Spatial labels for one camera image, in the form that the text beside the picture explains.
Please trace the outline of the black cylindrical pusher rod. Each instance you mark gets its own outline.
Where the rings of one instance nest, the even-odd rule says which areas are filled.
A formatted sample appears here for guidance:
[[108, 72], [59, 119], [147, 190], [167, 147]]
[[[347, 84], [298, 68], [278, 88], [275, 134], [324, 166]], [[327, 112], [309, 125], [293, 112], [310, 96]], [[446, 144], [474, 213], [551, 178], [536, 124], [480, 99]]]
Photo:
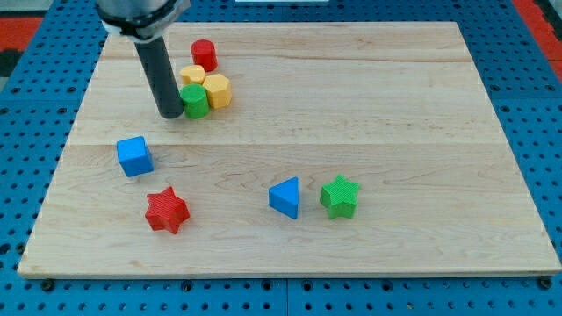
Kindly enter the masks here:
[[135, 43], [134, 46], [160, 116], [164, 119], [181, 116], [183, 103], [163, 37], [148, 43]]

